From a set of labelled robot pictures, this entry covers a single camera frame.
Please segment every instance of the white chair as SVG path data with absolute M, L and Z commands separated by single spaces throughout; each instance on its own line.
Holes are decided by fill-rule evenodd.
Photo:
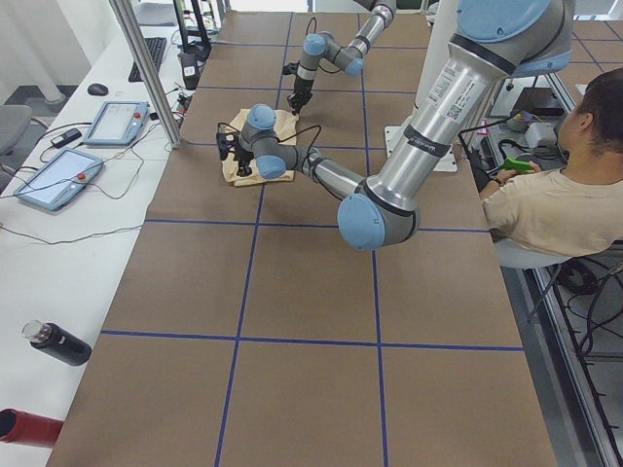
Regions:
M 528 248 L 524 248 L 510 238 L 503 238 L 496 241 L 494 243 L 494 248 L 497 253 L 497 261 L 503 268 L 536 269 L 556 266 L 554 272 L 551 274 L 549 282 L 543 290 L 543 293 L 528 315 L 528 321 L 531 321 L 536 314 L 536 310 L 541 305 L 543 300 L 545 300 L 545 296 L 549 292 L 549 289 L 551 289 L 554 282 L 556 282 L 558 274 L 561 273 L 563 263 L 569 260 L 570 257 L 538 253 L 536 251 L 529 250 Z

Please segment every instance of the touchscreen tablet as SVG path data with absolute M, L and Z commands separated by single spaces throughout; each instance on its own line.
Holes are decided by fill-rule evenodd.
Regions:
M 100 158 L 63 149 L 15 190 L 19 199 L 56 211 L 73 199 L 99 173 Z

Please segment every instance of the bottle cap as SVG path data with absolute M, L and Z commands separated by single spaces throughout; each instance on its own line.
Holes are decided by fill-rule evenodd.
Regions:
M 21 329 L 21 335 L 31 342 L 41 343 L 50 336 L 50 330 L 49 325 L 35 319 L 24 325 Z

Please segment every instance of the table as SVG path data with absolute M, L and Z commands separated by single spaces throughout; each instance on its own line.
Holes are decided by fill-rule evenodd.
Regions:
M 144 28 L 144 34 L 165 36 L 170 43 L 174 30 L 151 27 Z M 142 83 L 128 82 L 131 64 L 128 45 L 120 33 L 51 127 L 90 122 L 106 100 L 149 101 Z M 183 83 L 175 47 L 167 51 L 160 76 L 165 91 L 175 88 L 175 82 Z M 88 95 L 87 87 L 93 82 L 105 84 L 109 94 L 105 97 Z M 176 96 L 176 93 L 169 94 L 171 103 Z M 141 134 L 146 134 L 151 125 L 153 123 Z M 37 145 L 25 165 L 40 166 L 39 155 L 49 144 L 47 138 Z M 117 149 L 80 149 L 105 159 L 118 152 Z M 0 199 L 0 222 L 8 229 L 50 241 L 140 226 L 168 159 L 169 147 L 162 127 L 154 128 L 135 151 L 145 162 L 138 179 L 123 198 L 112 200 L 95 187 L 87 187 L 74 202 L 54 214 L 36 210 L 15 198 L 4 198 Z M 49 151 L 46 157 L 53 154 Z M 137 156 L 127 153 L 105 164 L 94 182 L 107 193 L 118 196 L 139 165 Z M 5 195 L 17 186 L 18 181 L 14 180 Z M 2 384 L 5 407 L 65 419 L 85 367 L 69 367 L 30 348 L 20 335 L 21 327 L 31 319 L 53 321 L 95 344 L 137 236 L 138 230 L 133 230 L 48 246 L 0 231 L 4 271 L 0 280 L 3 297 L 0 368 L 5 381 Z M 50 452 L 50 449 L 0 444 L 0 463 L 42 466 Z
M 343 43 L 367 18 L 315 16 Z M 223 181 L 216 124 L 287 108 L 309 18 L 225 18 L 50 467 L 556 465 L 465 162 L 421 189 L 416 237 L 376 253 L 344 244 L 304 177 Z M 378 171 L 428 39 L 399 16 L 362 79 L 318 78 L 299 128 Z

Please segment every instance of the metal pole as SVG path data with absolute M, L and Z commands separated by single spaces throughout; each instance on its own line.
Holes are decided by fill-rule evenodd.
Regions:
M 173 119 L 173 114 L 166 100 L 165 90 L 163 89 L 156 67 L 145 45 L 145 40 L 143 39 L 143 34 L 140 31 L 132 6 L 129 0 L 109 0 L 109 2 L 113 12 L 115 12 L 115 16 L 117 17 L 122 31 L 124 31 L 129 49 L 138 66 L 138 71 L 140 71 L 140 76 L 145 83 L 152 103 L 156 107 L 156 112 L 158 112 L 160 121 L 163 124 L 168 141 L 171 143 L 171 148 L 178 148 L 181 143 L 179 126 L 177 126 L 177 122 Z

